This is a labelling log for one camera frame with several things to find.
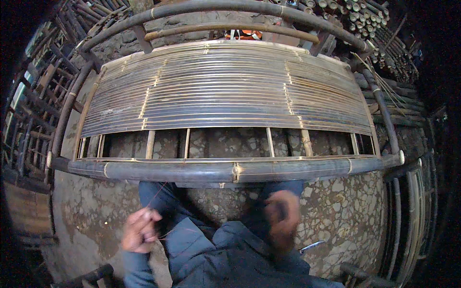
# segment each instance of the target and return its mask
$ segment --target leg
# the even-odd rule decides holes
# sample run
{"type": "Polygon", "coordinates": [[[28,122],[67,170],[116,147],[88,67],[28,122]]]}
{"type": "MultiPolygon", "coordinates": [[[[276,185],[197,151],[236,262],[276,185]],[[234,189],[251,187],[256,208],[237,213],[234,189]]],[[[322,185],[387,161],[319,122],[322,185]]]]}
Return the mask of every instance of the leg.
{"type": "Polygon", "coordinates": [[[258,197],[258,202],[250,211],[242,216],[241,222],[262,241],[270,244],[270,226],[264,215],[264,207],[266,206],[264,201],[269,198],[272,193],[280,190],[289,190],[298,197],[301,197],[303,184],[303,180],[267,182],[258,197]]]}
{"type": "Polygon", "coordinates": [[[180,190],[174,183],[140,181],[139,198],[141,205],[156,209],[162,215],[163,219],[159,223],[162,233],[166,233],[166,230],[174,228],[188,217],[205,235],[214,234],[215,229],[205,220],[206,218],[201,217],[200,211],[190,200],[186,199],[185,189],[180,190]]]}

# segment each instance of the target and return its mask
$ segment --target bamboo frame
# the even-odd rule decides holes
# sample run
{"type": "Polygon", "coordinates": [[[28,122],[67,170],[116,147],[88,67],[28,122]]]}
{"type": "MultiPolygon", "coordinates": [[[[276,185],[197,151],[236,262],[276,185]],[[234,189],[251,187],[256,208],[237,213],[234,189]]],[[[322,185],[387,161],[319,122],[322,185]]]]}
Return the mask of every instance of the bamboo frame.
{"type": "Polygon", "coordinates": [[[95,95],[96,89],[98,88],[99,82],[101,81],[102,77],[104,76],[104,73],[106,72],[107,68],[103,67],[101,68],[101,72],[98,75],[98,78],[93,84],[93,87],[91,88],[88,97],[85,101],[85,105],[83,107],[82,114],[80,115],[80,119],[78,121],[78,126],[77,126],[77,134],[75,136],[75,144],[74,144],[74,160],[79,158],[77,152],[79,151],[79,144],[80,144],[80,135],[82,134],[82,129],[83,129],[83,124],[85,122],[85,117],[88,113],[89,106],[91,104],[91,100],[93,100],[93,96],[95,95]]]}

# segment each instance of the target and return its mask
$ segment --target person's hand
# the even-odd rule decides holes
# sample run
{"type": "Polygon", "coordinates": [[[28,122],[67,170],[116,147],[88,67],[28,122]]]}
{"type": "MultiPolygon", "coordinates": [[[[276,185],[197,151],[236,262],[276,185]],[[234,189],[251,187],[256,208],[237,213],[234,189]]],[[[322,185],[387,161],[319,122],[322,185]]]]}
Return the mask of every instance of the person's hand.
{"type": "Polygon", "coordinates": [[[122,238],[122,248],[129,252],[150,252],[152,242],[157,240],[155,222],[161,219],[162,216],[156,210],[148,207],[128,216],[122,238]]]}
{"type": "Polygon", "coordinates": [[[288,254],[295,245],[296,228],[301,220],[299,197],[288,190],[273,193],[266,200],[269,236],[278,254],[288,254]]]}

